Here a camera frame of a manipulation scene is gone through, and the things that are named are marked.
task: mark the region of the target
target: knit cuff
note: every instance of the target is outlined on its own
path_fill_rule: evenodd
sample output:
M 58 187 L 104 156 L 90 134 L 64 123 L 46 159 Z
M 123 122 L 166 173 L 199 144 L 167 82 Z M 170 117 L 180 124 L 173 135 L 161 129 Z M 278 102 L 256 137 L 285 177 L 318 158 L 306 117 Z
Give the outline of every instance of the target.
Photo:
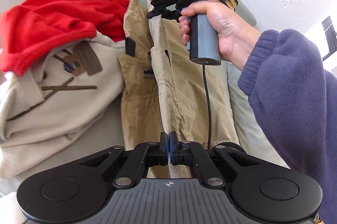
M 255 87 L 260 66 L 274 51 L 278 34 L 279 33 L 274 30 L 264 31 L 243 67 L 241 76 L 238 80 L 238 86 L 247 96 L 252 93 Z

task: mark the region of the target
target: window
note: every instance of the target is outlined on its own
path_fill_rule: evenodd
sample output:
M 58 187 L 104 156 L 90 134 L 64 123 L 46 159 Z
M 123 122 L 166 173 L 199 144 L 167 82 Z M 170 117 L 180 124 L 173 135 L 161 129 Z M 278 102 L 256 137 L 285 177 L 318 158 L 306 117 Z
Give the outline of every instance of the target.
M 323 67 L 327 71 L 337 67 L 337 4 L 330 7 L 330 14 L 305 34 L 318 47 L 323 59 Z
M 328 16 L 323 22 L 323 29 L 326 36 L 326 41 L 328 43 L 329 52 L 323 57 L 326 60 L 329 56 L 337 51 L 337 33 L 335 31 L 334 25 L 332 24 L 331 16 Z

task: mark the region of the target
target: clothing pile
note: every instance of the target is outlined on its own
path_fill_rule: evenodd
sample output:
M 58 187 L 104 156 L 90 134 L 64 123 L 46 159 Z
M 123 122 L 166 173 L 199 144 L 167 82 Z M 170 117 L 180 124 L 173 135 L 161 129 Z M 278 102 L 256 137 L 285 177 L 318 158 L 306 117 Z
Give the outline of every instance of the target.
M 27 0 L 1 17 L 0 178 L 77 140 L 124 87 L 129 0 Z
M 127 150 L 159 141 L 163 131 L 206 148 L 202 67 L 189 60 L 177 22 L 147 19 L 147 1 L 144 7 L 138 0 L 27 0 L 3 14 L 0 179 L 75 142 L 120 93 Z M 214 69 L 206 68 L 211 146 L 239 143 L 228 86 Z M 157 166 L 149 177 L 189 171 Z

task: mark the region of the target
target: fingers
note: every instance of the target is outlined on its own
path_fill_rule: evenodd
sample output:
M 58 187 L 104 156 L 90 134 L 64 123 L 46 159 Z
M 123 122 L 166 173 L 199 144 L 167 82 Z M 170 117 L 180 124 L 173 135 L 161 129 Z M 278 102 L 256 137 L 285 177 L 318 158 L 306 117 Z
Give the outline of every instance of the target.
M 189 35 L 183 34 L 183 44 L 187 45 L 188 41 L 189 41 Z
M 190 21 L 188 19 L 186 19 L 186 17 L 184 16 L 185 19 L 180 19 L 179 18 L 179 29 L 183 28 L 185 25 L 189 26 Z
M 206 0 L 192 3 L 188 8 L 181 11 L 183 16 L 194 16 L 196 14 L 206 14 L 208 8 L 216 1 Z
M 180 28 L 180 35 L 183 38 L 183 43 L 185 45 L 189 41 L 189 36 L 188 36 L 189 33 L 190 33 L 189 25 L 184 25 L 183 27 Z

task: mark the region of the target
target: textured grip surface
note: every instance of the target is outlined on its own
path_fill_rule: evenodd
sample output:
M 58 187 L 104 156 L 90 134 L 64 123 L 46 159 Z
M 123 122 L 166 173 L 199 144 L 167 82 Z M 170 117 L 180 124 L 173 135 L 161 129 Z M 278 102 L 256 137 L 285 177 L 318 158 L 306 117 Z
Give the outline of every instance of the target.
M 206 14 L 190 18 L 190 60 L 201 65 L 221 65 L 218 33 Z
M 35 224 L 28 220 L 26 224 Z M 261 224 L 239 212 L 221 190 L 197 179 L 142 179 L 118 190 L 108 204 L 80 224 Z

